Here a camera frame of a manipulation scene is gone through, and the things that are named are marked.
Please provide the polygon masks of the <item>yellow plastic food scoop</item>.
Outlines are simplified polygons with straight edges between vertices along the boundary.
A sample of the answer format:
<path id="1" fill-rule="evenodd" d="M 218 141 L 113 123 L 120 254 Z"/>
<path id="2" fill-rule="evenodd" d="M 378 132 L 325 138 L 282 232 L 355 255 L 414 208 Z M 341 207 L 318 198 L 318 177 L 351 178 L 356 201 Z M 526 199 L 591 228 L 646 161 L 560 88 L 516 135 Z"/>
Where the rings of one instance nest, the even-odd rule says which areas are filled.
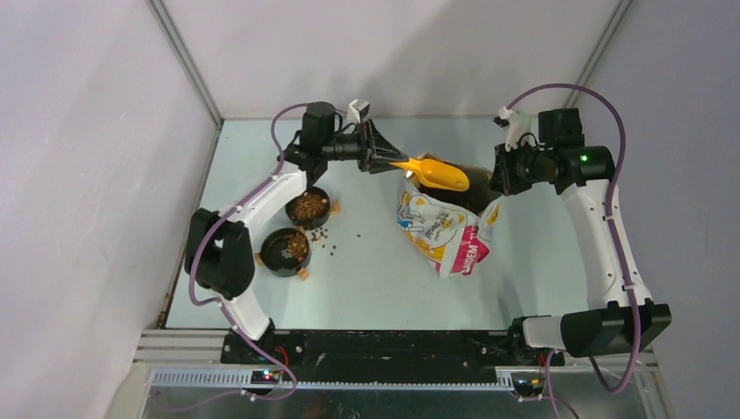
<path id="1" fill-rule="evenodd" d="M 428 188 L 455 192 L 469 189 L 467 175 L 461 169 L 443 161 L 410 158 L 406 161 L 391 162 L 390 165 L 416 175 L 419 182 Z"/>

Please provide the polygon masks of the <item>cat food bag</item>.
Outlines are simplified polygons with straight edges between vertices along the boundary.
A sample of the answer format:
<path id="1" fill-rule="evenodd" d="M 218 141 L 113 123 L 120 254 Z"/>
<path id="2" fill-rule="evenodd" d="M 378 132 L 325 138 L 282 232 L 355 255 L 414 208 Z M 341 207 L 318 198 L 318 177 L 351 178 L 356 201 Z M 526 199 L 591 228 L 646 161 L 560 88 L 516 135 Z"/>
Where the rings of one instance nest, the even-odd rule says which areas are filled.
<path id="1" fill-rule="evenodd" d="M 456 167 L 469 179 L 467 190 L 429 188 L 408 171 L 396 208 L 406 239 L 442 278 L 469 276 L 490 254 L 502 196 L 490 188 L 491 170 Z"/>

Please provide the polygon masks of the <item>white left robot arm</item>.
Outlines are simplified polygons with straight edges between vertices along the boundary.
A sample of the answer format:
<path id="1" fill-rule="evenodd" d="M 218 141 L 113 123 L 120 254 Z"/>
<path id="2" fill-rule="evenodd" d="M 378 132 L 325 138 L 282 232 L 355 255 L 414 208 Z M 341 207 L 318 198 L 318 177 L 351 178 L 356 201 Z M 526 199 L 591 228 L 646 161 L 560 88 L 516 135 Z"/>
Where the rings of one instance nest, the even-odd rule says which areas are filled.
<path id="1" fill-rule="evenodd" d="M 198 209 L 188 227 L 183 269 L 190 302 L 218 305 L 243 338 L 243 353 L 259 364 L 272 359 L 276 341 L 266 333 L 271 320 L 250 288 L 256 271 L 252 233 L 306 192 L 331 161 L 354 161 L 359 171 L 378 174 L 409 160 L 368 118 L 365 100 L 353 100 L 346 113 L 325 101 L 297 107 L 304 112 L 301 127 L 286 147 L 277 147 L 274 169 L 220 210 Z"/>

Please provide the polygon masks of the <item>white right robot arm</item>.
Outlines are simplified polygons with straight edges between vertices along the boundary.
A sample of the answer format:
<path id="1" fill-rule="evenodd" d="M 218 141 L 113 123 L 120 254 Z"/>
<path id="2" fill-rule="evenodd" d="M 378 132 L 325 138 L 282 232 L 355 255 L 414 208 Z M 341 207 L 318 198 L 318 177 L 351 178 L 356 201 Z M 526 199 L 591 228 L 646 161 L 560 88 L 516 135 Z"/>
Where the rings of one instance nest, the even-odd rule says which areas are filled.
<path id="1" fill-rule="evenodd" d="M 571 219 L 586 274 L 587 310 L 517 319 L 521 333 L 507 342 L 510 358 L 529 365 L 543 348 L 576 358 L 642 351 L 671 323 L 668 305 L 656 304 L 629 248 L 621 219 L 616 165 L 609 148 L 588 146 L 576 108 L 531 117 L 502 107 L 504 129 L 495 148 L 490 186 L 514 196 L 537 183 L 553 186 Z"/>

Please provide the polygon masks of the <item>black bowl wooden feet far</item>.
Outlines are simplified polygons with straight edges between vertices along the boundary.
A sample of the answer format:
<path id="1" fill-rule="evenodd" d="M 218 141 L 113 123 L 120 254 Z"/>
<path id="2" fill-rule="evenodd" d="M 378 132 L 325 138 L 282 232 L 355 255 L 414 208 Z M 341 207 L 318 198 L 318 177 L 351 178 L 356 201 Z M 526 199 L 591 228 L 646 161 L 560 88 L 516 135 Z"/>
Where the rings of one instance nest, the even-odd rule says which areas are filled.
<path id="1" fill-rule="evenodd" d="M 317 186 L 309 187 L 284 206 L 284 212 L 289 220 L 301 230 L 321 228 L 330 216 L 339 210 L 339 199 L 331 197 Z"/>

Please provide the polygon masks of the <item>black bowl wooden feet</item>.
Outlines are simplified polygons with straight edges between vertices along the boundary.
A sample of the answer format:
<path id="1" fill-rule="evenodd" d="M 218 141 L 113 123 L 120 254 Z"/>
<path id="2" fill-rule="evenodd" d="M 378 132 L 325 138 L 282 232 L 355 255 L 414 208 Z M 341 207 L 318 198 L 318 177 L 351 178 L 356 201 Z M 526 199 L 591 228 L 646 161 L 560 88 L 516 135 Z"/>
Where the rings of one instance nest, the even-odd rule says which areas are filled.
<path id="1" fill-rule="evenodd" d="M 339 199 L 331 197 L 317 186 L 309 187 L 284 206 L 284 212 L 289 220 L 301 230 L 321 228 L 330 216 L 339 210 Z"/>
<path id="2" fill-rule="evenodd" d="M 308 264 L 312 251 L 310 242 L 301 230 L 282 228 L 274 230 L 263 241 L 255 260 L 280 278 L 309 278 Z"/>

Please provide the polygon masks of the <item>black bowl wooden feet near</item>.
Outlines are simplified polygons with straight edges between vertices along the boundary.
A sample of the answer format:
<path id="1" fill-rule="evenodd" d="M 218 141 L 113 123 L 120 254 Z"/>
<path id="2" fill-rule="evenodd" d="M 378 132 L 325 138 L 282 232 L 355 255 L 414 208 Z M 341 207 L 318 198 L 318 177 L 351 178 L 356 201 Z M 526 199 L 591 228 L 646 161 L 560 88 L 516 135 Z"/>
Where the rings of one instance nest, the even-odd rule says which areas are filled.
<path id="1" fill-rule="evenodd" d="M 263 241 L 255 260 L 280 278 L 309 278 L 308 264 L 312 251 L 310 242 L 301 230 L 282 228 L 274 230 Z"/>

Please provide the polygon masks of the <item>aluminium frame post right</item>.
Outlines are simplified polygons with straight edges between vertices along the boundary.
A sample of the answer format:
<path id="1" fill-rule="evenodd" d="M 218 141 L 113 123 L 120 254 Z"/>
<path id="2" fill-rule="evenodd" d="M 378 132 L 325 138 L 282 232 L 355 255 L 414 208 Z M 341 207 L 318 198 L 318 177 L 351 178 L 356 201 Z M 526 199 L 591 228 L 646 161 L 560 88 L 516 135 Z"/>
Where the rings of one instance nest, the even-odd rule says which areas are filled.
<path id="1" fill-rule="evenodd" d="M 575 85 L 587 87 L 596 70 L 599 68 L 600 62 L 606 56 L 611 44 L 617 37 L 620 27 L 626 20 L 633 4 L 634 0 L 619 0 L 616 2 L 593 48 L 587 56 L 586 62 L 581 67 L 579 75 L 575 80 Z"/>

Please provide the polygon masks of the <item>aluminium frame post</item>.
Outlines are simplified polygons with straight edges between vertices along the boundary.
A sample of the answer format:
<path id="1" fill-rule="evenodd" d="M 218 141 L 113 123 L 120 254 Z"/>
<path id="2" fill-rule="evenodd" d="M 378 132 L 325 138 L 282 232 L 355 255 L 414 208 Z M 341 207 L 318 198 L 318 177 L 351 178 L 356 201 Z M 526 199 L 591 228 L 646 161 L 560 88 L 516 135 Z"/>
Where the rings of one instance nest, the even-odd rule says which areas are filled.
<path id="1" fill-rule="evenodd" d="M 586 62 L 581 67 L 579 75 L 575 80 L 575 85 L 587 87 L 596 70 L 599 68 L 600 62 L 606 56 L 611 44 L 617 37 L 620 27 L 626 20 L 633 4 L 634 0 L 619 0 L 616 2 L 593 48 L 587 56 Z"/>
<path id="2" fill-rule="evenodd" d="M 161 28 L 165 40 L 172 50 L 176 61 L 181 66 L 186 79 L 194 89 L 196 97 L 200 100 L 202 107 L 214 127 L 217 130 L 221 130 L 223 128 L 224 117 L 218 109 L 206 80 L 202 76 L 169 7 L 162 0 L 146 0 L 145 3 L 150 9 L 154 20 Z"/>

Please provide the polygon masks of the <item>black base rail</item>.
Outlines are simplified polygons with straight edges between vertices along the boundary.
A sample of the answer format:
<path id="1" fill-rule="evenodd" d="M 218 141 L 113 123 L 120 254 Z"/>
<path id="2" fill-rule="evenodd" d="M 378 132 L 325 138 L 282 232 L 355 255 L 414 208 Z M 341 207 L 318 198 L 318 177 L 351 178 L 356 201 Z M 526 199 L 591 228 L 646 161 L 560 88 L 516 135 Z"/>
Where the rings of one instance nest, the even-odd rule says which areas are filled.
<path id="1" fill-rule="evenodd" d="M 496 381 L 502 367 L 544 368 L 544 348 L 510 330 L 347 331 L 276 329 L 251 348 L 235 332 L 224 338 L 222 364 L 266 365 L 273 355 L 299 381 Z"/>

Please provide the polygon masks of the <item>aluminium frame post left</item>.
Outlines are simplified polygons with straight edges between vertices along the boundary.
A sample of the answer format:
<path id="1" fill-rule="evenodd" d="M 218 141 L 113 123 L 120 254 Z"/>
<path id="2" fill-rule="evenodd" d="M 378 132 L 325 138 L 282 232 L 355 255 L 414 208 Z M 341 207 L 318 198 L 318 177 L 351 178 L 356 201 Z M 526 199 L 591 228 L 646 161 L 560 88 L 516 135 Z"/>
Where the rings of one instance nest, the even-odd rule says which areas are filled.
<path id="1" fill-rule="evenodd" d="M 214 127 L 217 130 L 221 130 L 223 128 L 224 117 L 218 109 L 206 80 L 202 76 L 169 7 L 162 0 L 146 0 L 145 3 L 150 9 L 154 20 L 161 28 L 165 40 L 172 50 L 176 61 L 181 66 L 186 79 L 194 89 L 196 97 L 200 100 L 202 107 Z"/>

